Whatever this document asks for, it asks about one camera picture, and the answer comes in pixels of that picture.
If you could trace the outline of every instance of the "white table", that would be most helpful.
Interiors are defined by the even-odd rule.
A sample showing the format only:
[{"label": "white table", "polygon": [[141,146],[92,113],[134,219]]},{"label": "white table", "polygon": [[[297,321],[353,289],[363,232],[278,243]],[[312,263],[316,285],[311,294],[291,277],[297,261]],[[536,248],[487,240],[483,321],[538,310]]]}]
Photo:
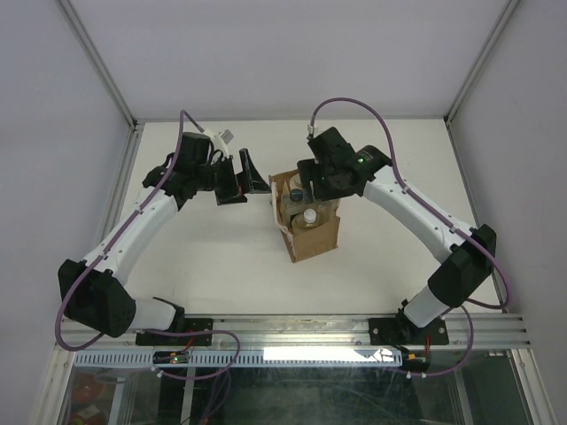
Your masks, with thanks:
[{"label": "white table", "polygon": [[[229,128],[235,155],[246,147],[267,180],[311,158],[306,121],[202,123]],[[389,120],[400,168],[410,182],[448,212],[474,224],[442,120]],[[375,144],[387,152],[374,120],[318,121],[336,126],[355,149]],[[145,125],[126,196],[126,211],[145,175],[174,150],[178,124]],[[186,131],[195,131],[190,123]],[[421,242],[387,212],[349,197],[338,209],[338,249],[292,264],[273,222],[269,195],[248,204],[216,206],[199,193],[168,222],[142,254],[129,280],[133,296],[165,298],[187,313],[394,313],[412,298],[438,263]],[[474,297],[497,303],[492,278]],[[470,306],[472,312],[484,309]]]}]

